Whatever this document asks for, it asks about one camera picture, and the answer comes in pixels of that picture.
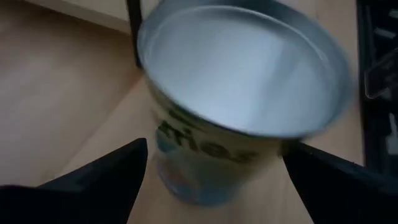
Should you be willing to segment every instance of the silver can lid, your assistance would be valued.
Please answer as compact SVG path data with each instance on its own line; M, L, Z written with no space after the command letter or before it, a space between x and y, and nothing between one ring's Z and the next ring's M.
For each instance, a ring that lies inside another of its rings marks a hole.
M325 39L319 48L305 32L323 31L311 26L240 7L193 7L150 32L144 25L140 56L155 86L195 116L253 136L302 137L334 119L351 87L338 46Z

